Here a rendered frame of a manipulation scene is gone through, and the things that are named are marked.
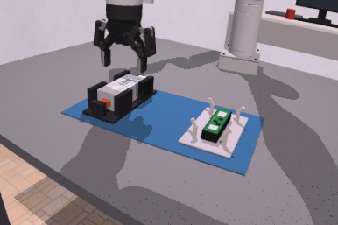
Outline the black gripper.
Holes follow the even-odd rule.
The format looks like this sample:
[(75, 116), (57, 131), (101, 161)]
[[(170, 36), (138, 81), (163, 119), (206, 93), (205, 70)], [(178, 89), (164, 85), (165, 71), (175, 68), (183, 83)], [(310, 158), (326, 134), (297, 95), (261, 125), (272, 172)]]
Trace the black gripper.
[[(105, 19), (96, 20), (94, 33), (94, 46), (98, 46), (101, 49), (102, 65), (104, 67), (110, 65), (109, 48), (115, 43), (124, 46), (130, 45), (131, 49), (134, 50), (138, 56), (137, 74), (141, 75), (146, 71), (147, 58), (156, 54), (156, 39), (155, 28), (153, 26), (148, 28), (141, 26), (142, 9), (142, 4), (106, 4), (106, 18), (108, 22), (106, 22)], [(104, 30), (106, 29), (109, 34), (104, 38)], [(144, 41), (140, 38), (140, 32), (143, 34)]]

